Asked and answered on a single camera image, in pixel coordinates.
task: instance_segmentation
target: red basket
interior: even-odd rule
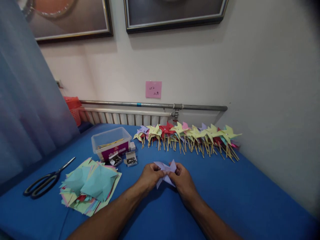
[[[79,115],[79,107],[81,107],[81,103],[79,101],[78,97],[63,97],[66,101],[68,108],[76,121],[77,126],[79,127],[81,125],[81,119]]]

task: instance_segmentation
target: framed picture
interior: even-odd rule
[[[228,0],[124,0],[127,33],[220,23]]]
[[[108,0],[17,0],[38,43],[113,36]]]

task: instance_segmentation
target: wooden skewers in box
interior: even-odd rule
[[[104,147],[108,147],[108,146],[110,146],[110,145],[112,145],[112,144],[115,144],[115,143],[117,143],[117,142],[120,142],[120,141],[122,141],[122,140],[123,140],[123,138],[121,138],[121,139],[119,139],[119,140],[117,140],[117,141],[115,141],[115,142],[113,142],[113,143],[108,143],[108,144],[99,145],[99,146],[97,147],[97,149],[101,149],[101,148],[104,148]]]

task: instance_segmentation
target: blue table surface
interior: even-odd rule
[[[88,157],[95,161],[91,136],[116,127],[124,127],[133,136],[139,127],[99,124],[23,179],[0,198],[0,229],[15,239],[65,239],[88,217],[61,204],[58,183],[43,197],[32,200],[22,192],[39,177],[58,170],[77,157],[61,175],[74,170]],[[174,159],[190,172],[208,205],[244,239],[310,239],[319,222],[275,183],[238,153],[240,161],[232,163],[219,156],[197,155],[187,151],[165,152],[154,147],[141,149],[135,139],[139,164],[118,166],[122,177],[111,200],[129,188],[140,176],[145,164],[169,163]],[[205,239],[199,226],[181,202],[178,192],[167,183],[153,189],[140,203],[123,229],[120,239]]]

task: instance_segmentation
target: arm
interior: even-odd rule
[[[164,177],[164,172],[160,171],[156,164],[147,164],[132,187],[86,220],[68,237],[68,240],[117,239],[141,200],[148,195],[162,177]]]
[[[241,240],[201,198],[189,171],[181,163],[176,163],[176,165],[176,172],[168,172],[167,174],[176,185],[184,205],[196,219],[207,239]]]

